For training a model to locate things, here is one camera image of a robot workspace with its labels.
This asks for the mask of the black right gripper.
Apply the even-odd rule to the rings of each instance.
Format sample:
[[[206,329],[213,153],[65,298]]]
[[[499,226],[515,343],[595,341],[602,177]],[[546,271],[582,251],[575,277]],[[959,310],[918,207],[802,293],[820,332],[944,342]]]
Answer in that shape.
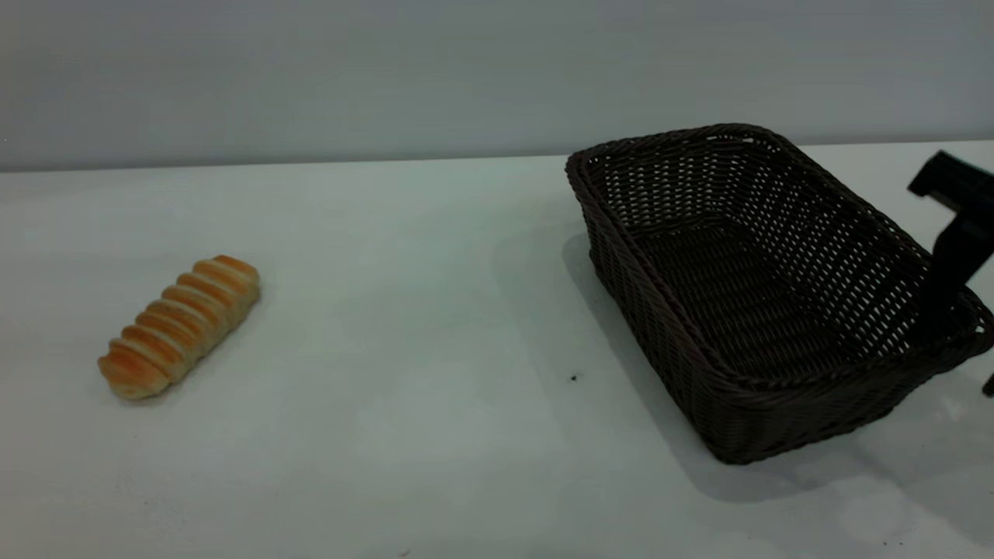
[[[908,187],[956,213],[933,248],[927,279],[927,343],[962,329],[959,297],[992,254],[993,174],[940,150],[926,160]],[[994,376],[982,386],[994,397]]]

